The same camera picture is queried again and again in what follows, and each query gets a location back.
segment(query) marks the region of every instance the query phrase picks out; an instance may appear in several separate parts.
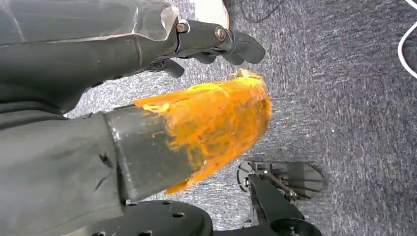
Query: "gray carpet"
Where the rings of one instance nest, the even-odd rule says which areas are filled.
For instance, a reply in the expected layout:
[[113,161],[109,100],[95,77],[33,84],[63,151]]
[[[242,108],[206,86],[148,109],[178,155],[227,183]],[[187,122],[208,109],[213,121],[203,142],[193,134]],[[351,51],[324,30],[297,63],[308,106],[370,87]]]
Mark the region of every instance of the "gray carpet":
[[[184,18],[193,16],[187,0],[172,1]],[[245,2],[256,16],[273,7]],[[396,54],[417,11],[402,0],[285,0],[269,19],[250,24],[237,0],[228,6],[233,29],[267,50],[260,64],[243,67],[265,77],[273,100],[267,134],[241,160],[309,161],[321,169],[325,190],[298,206],[324,235],[417,235],[417,81]],[[180,63],[186,73],[179,79],[143,73],[92,89],[70,116],[223,80],[236,70],[223,59]],[[216,229],[240,227],[250,201],[237,186],[236,164],[187,191],[152,199],[197,205]]]

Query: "black cable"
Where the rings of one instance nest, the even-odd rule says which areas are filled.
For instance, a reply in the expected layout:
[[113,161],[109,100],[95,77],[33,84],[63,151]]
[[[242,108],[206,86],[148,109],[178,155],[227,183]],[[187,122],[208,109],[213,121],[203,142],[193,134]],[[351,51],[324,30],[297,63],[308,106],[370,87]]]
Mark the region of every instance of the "black cable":
[[281,5],[281,3],[283,2],[284,0],[281,0],[281,1],[279,1],[279,3],[276,5],[276,7],[274,7],[274,9],[271,11],[271,12],[269,12],[266,16],[264,16],[264,17],[262,17],[262,18],[260,18],[260,19],[251,19],[251,18],[249,18],[246,14],[245,14],[245,12],[244,12],[244,10],[243,10],[243,0],[240,0],[240,10],[241,10],[241,12],[242,12],[242,15],[243,15],[243,17],[245,18],[245,20],[247,20],[248,22],[251,22],[251,23],[260,23],[260,22],[262,22],[262,21],[264,21],[264,20],[266,20],[266,19],[268,19],[268,17],[270,17],[277,9],[278,9],[278,7]]

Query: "orange painted tip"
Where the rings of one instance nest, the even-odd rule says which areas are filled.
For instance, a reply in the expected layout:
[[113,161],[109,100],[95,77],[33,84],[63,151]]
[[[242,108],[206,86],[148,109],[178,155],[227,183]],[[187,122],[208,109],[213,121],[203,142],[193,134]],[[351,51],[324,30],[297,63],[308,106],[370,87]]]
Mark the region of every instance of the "orange painted tip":
[[174,193],[204,180],[247,151],[267,130],[271,102],[262,77],[240,69],[227,82],[137,100],[167,121],[173,151],[184,149],[194,173],[167,189]]

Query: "bolt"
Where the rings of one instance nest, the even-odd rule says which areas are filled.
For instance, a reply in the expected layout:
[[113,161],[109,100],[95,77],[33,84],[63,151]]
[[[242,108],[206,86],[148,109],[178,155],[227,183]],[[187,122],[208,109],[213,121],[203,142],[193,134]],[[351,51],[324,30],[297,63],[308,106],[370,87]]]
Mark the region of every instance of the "bolt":
[[249,179],[248,178],[245,178],[245,186],[246,187],[249,187],[249,185],[250,185]]
[[226,38],[226,31],[223,27],[218,26],[215,30],[215,34],[218,40],[223,41]]
[[177,32],[178,33],[185,33],[188,31],[188,26],[185,23],[178,23],[177,24]]

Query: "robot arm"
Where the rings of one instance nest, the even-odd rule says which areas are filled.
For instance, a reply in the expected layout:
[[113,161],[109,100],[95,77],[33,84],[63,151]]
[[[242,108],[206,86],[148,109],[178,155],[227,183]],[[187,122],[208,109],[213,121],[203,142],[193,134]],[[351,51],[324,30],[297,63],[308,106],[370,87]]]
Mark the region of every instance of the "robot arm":
[[180,22],[159,0],[0,0],[0,35],[5,236],[63,235],[120,216],[193,173],[169,137],[147,139],[163,130],[157,114],[126,106],[63,117],[85,90],[143,71],[181,76],[172,58],[239,65],[265,55],[250,36]]

